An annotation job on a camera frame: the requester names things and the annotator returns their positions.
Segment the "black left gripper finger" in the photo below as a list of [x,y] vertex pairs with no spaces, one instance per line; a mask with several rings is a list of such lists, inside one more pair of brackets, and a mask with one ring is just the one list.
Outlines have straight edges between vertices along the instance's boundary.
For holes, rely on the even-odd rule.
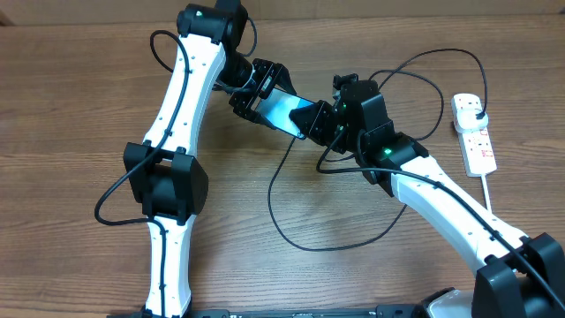
[[237,116],[254,124],[264,125],[275,130],[276,127],[267,120],[265,116],[252,108],[256,100],[257,97],[255,95],[232,95],[229,100],[229,105],[233,107],[233,112]]
[[297,91],[293,87],[290,72],[283,64],[275,64],[275,84],[286,93],[296,95]]

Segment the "blue Galaxy smartphone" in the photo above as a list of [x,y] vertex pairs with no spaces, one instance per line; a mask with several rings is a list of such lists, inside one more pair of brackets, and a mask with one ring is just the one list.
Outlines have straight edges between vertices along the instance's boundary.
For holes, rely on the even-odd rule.
[[290,119],[292,110],[301,109],[313,104],[312,101],[287,93],[279,88],[274,88],[267,99],[261,99],[256,107],[265,125],[287,133],[300,140],[304,140],[297,125]]

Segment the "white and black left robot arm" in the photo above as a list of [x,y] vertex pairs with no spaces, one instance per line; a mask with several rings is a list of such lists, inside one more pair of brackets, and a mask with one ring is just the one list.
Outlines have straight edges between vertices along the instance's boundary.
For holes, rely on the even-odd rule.
[[295,137],[290,112],[303,105],[282,64],[248,61],[237,51],[246,8],[239,1],[189,4],[177,16],[177,56],[162,106],[142,143],[124,150],[124,166],[151,237],[151,278],[142,317],[185,317],[192,226],[207,199],[198,140],[211,93],[230,95],[239,117]]

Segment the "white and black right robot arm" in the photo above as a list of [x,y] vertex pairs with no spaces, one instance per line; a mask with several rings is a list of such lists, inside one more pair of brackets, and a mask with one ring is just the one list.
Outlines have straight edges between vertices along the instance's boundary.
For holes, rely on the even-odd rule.
[[372,80],[340,85],[335,102],[297,108],[290,120],[327,150],[350,151],[361,172],[416,210],[463,258],[472,291],[449,289],[423,317],[562,317],[564,252],[546,233],[531,238],[475,201],[412,137],[396,132]]

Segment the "white charger plug adapter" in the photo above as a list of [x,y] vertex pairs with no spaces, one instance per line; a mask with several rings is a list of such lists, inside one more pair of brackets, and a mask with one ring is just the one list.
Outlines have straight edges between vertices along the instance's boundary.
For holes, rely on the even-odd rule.
[[480,112],[475,110],[458,110],[455,114],[455,129],[459,133],[472,133],[488,126],[489,117],[485,114],[478,118]]

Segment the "white power strip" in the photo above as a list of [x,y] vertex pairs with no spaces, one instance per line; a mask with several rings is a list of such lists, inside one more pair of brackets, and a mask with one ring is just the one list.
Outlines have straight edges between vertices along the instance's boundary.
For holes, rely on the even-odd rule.
[[[483,107],[478,96],[473,94],[456,94],[451,99],[454,117],[458,110],[475,110],[482,112]],[[486,176],[497,170],[493,146],[487,127],[470,133],[459,133],[457,136],[463,156],[463,164],[469,177]]]

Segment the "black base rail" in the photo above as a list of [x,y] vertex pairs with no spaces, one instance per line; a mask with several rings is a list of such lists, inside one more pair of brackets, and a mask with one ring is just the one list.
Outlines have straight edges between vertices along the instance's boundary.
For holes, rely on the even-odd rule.
[[393,304],[374,308],[229,311],[192,310],[190,318],[427,318],[421,305]]

